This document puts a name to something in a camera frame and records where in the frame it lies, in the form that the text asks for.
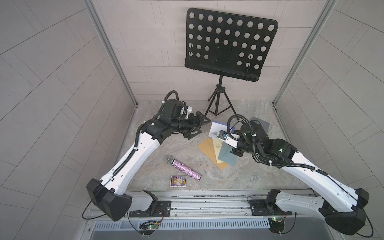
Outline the dark grey envelope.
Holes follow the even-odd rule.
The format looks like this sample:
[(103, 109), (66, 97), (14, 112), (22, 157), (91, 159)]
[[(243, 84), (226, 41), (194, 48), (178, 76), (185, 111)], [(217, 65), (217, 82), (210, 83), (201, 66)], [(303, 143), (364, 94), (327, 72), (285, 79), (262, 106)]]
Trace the dark grey envelope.
[(256, 118), (256, 117), (252, 117), (252, 118), (250, 119), (250, 122), (257, 122), (257, 123), (260, 123), (260, 124), (262, 125), (264, 131), (265, 131), (266, 133), (268, 133), (268, 130), (269, 130), (269, 127), (270, 127), (270, 123), (269, 123), (269, 122), (266, 122), (266, 121), (264, 121), (264, 120), (258, 119), (258, 118)]

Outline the cream envelope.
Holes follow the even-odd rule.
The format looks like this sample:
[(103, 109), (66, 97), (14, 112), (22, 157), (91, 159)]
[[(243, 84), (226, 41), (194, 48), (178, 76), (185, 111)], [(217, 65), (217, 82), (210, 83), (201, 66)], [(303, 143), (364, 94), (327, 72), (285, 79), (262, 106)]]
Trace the cream envelope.
[(212, 141), (213, 141), (213, 145), (214, 145), (214, 151), (215, 151), (215, 156), (216, 156), (217, 163), (218, 164), (219, 163), (223, 163), (223, 161), (221, 161), (219, 159), (219, 155), (220, 155), (220, 151), (221, 151), (223, 143), (219, 139), (215, 139), (215, 138), (213, 138)]

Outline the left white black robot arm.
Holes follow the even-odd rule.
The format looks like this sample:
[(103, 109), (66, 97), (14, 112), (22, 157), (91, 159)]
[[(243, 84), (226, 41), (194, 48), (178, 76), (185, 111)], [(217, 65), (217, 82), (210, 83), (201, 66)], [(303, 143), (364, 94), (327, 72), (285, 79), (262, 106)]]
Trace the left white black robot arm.
[(172, 134), (182, 134), (192, 139), (200, 134), (201, 126), (210, 119), (176, 99), (164, 100), (158, 113), (141, 124), (134, 144), (101, 179), (91, 179), (86, 189), (94, 204), (113, 221), (120, 220), (127, 212), (156, 210), (158, 198), (149, 191), (127, 192), (127, 187), (145, 160)]

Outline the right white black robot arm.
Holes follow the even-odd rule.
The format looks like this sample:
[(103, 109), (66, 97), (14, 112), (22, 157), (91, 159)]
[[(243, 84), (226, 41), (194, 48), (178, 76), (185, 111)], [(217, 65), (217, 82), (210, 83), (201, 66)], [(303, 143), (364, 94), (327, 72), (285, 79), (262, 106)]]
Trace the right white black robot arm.
[(229, 133), (227, 142), (239, 153), (251, 154), (257, 163), (290, 173), (318, 194), (305, 197), (270, 190), (265, 203), (271, 214), (295, 212), (316, 217), (349, 236), (357, 234), (368, 220), (364, 210), (367, 191), (337, 181), (287, 141), (270, 139), (256, 121), (243, 122), (240, 130)]

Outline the tan brown envelope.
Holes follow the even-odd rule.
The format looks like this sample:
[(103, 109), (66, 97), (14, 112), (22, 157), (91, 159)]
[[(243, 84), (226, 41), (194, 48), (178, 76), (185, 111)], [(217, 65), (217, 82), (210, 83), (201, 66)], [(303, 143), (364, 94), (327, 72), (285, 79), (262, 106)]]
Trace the tan brown envelope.
[(218, 163), (214, 149), (213, 140), (207, 138), (198, 145), (198, 149), (201, 150), (220, 170), (224, 170), (228, 164), (225, 162)]

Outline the blue-grey envelope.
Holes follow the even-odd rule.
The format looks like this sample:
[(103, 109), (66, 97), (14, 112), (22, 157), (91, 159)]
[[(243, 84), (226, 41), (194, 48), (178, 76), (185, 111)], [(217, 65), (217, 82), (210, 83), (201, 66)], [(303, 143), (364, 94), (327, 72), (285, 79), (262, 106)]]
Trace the blue-grey envelope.
[(222, 143), (221, 149), (219, 151), (218, 160), (225, 162), (231, 166), (235, 166), (238, 156), (232, 153), (233, 147)]

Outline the purple glitter microphone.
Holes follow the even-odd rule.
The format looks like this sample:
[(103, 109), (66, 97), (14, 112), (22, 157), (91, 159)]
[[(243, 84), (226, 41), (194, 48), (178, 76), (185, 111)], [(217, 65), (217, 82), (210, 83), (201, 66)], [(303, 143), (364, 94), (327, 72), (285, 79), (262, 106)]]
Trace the purple glitter microphone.
[(185, 173), (189, 177), (193, 178), (196, 181), (200, 181), (202, 175), (198, 172), (194, 171), (187, 165), (183, 164), (182, 162), (176, 160), (173, 156), (167, 156), (166, 157), (167, 164), (175, 167), (176, 169), (180, 170), (181, 172)]

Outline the small colourful card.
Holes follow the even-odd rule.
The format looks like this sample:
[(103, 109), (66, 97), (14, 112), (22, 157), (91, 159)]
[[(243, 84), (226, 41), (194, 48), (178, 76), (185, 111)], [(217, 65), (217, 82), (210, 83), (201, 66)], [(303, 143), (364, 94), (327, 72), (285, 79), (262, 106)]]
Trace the small colourful card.
[(187, 176), (173, 175), (170, 179), (171, 188), (184, 188), (186, 187)]

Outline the right small circuit board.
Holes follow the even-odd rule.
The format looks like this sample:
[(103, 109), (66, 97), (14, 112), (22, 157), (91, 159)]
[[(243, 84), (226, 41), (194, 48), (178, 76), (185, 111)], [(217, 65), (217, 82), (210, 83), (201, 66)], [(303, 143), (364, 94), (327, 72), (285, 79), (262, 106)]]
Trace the right small circuit board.
[(281, 217), (272, 217), (268, 218), (269, 221), (269, 231), (273, 234), (281, 235), (285, 230), (285, 221)]

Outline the small circuit board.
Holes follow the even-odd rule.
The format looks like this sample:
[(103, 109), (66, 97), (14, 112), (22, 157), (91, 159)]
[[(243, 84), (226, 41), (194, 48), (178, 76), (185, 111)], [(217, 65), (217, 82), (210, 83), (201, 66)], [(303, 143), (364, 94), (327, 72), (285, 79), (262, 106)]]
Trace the small circuit board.
[(160, 226), (160, 223), (157, 221), (147, 221), (140, 224), (140, 230), (156, 230)]
[(273, 234), (281, 235), (285, 230), (285, 221), (281, 217), (272, 217), (268, 218), (269, 221), (269, 231)]

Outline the black perforated music stand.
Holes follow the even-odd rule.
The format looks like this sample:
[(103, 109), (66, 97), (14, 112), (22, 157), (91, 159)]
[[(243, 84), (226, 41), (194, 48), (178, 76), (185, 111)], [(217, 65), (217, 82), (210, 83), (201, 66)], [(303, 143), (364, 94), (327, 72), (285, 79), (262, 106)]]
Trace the black perforated music stand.
[(206, 113), (218, 116), (223, 78), (257, 82), (278, 30), (273, 19), (189, 8), (186, 13), (185, 67), (219, 76)]

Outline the left small circuit board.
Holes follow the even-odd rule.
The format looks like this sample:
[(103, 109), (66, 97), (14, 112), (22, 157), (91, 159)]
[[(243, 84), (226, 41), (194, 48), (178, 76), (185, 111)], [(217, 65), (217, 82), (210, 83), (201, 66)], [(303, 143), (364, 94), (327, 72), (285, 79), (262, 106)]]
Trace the left small circuit board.
[(157, 221), (147, 221), (140, 224), (140, 230), (156, 230), (160, 226), (160, 223)]

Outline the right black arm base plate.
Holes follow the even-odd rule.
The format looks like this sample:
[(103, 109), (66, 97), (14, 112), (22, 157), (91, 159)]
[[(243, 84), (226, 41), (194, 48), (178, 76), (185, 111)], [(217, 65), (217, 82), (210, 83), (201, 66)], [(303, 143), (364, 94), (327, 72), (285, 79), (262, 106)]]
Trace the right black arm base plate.
[(284, 212), (275, 204), (267, 204), (266, 200), (248, 199), (252, 216), (291, 216), (292, 212)]

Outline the aluminium mounting rail frame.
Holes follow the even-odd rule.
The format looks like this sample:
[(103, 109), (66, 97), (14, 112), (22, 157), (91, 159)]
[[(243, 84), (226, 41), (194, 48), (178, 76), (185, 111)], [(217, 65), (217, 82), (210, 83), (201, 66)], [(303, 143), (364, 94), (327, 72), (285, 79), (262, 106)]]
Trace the aluminium mounting rail frame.
[(269, 229), (268, 218), (281, 217), (300, 221), (303, 220), (308, 230), (332, 229), (315, 217), (292, 212), (291, 216), (252, 216), (248, 199), (266, 200), (270, 190), (229, 190), (229, 191), (154, 191), (158, 201), (171, 201), (169, 217), (161, 218), (130, 218), (127, 212), (120, 220), (113, 221), (94, 208), (83, 221), (77, 238), (90, 236), (92, 231), (101, 230), (138, 230), (142, 235), (150, 230), (140, 230), (140, 224), (147, 221), (160, 221), (159, 231), (171, 230), (225, 230), (225, 229)]

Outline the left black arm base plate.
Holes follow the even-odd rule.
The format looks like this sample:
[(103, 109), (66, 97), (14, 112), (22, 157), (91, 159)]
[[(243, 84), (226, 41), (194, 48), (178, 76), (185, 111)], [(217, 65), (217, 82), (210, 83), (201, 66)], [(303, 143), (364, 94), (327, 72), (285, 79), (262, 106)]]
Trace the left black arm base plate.
[(171, 211), (171, 201), (157, 201), (156, 206), (152, 205), (147, 211), (129, 212), (130, 218), (161, 218), (169, 217)]

